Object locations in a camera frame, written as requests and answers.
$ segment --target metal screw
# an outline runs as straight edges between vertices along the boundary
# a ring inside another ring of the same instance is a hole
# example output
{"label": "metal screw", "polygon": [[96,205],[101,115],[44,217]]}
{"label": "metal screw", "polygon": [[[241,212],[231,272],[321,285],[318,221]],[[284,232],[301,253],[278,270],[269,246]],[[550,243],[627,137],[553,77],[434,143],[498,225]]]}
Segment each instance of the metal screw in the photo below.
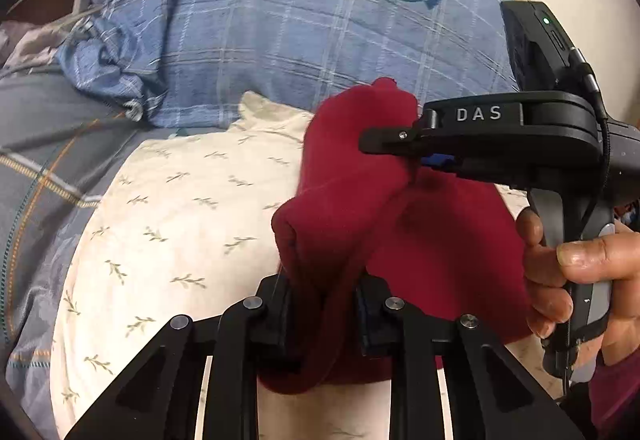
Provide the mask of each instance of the metal screw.
{"label": "metal screw", "polygon": [[189,318],[186,315],[177,315],[169,321],[169,324],[174,330],[182,330],[189,324]]}
{"label": "metal screw", "polygon": [[262,306],[262,298],[258,297],[257,295],[251,295],[249,297],[245,297],[244,301],[242,301],[242,304],[244,305],[245,308],[248,308],[249,310],[254,310]]}
{"label": "metal screw", "polygon": [[395,296],[387,297],[385,306],[390,310],[399,310],[404,307],[404,301]]}
{"label": "metal screw", "polygon": [[463,327],[472,329],[476,328],[480,324],[478,318],[471,314],[464,314],[460,318],[460,323],[463,325]]}

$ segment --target blue plaid fabric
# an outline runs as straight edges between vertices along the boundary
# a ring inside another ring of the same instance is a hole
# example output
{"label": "blue plaid fabric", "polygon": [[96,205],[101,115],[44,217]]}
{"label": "blue plaid fabric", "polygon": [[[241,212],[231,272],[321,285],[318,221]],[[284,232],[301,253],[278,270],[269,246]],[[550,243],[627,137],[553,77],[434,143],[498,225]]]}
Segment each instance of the blue plaid fabric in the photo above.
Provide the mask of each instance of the blue plaid fabric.
{"label": "blue plaid fabric", "polygon": [[226,127],[254,90],[313,110],[393,77],[420,103],[513,91],[500,0],[94,0],[57,59],[161,127]]}

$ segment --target purple sleeve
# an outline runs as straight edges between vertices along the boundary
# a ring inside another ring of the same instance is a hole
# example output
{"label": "purple sleeve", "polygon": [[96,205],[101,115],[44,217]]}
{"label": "purple sleeve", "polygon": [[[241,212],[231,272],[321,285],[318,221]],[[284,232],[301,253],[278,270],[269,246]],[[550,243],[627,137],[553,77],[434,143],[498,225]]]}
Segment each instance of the purple sleeve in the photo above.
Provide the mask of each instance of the purple sleeve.
{"label": "purple sleeve", "polygon": [[591,422],[600,435],[609,432],[640,390],[640,348],[613,366],[598,362],[589,383]]}

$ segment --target human hand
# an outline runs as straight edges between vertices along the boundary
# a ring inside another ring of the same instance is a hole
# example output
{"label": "human hand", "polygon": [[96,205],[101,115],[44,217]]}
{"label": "human hand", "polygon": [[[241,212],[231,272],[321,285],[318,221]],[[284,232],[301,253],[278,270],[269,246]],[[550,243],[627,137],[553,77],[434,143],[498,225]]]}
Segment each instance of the human hand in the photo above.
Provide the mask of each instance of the human hand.
{"label": "human hand", "polygon": [[607,330],[578,348],[575,366],[602,350],[607,365],[616,364],[640,345],[640,233],[619,221],[616,233],[585,242],[562,243],[553,249],[541,245],[542,221],[530,208],[516,220],[525,242],[524,271],[531,306],[527,324],[540,338],[549,337],[557,323],[567,321],[574,305],[562,286],[567,281],[595,283],[613,280]]}

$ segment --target folded red fabric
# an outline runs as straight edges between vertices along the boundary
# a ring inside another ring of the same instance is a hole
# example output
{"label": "folded red fabric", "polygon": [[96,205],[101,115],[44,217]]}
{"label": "folded red fabric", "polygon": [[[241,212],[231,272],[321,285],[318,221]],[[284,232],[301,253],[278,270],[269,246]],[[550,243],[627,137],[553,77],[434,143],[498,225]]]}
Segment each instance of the folded red fabric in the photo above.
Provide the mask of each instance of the folded red fabric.
{"label": "folded red fabric", "polygon": [[297,194],[271,222],[303,360],[299,372],[262,372],[272,390],[389,378],[387,359],[356,346],[353,290],[365,269],[427,314],[473,313],[505,342],[530,333],[522,242],[494,186],[359,152],[364,129],[416,117],[415,97],[380,78],[326,100],[309,125]]}

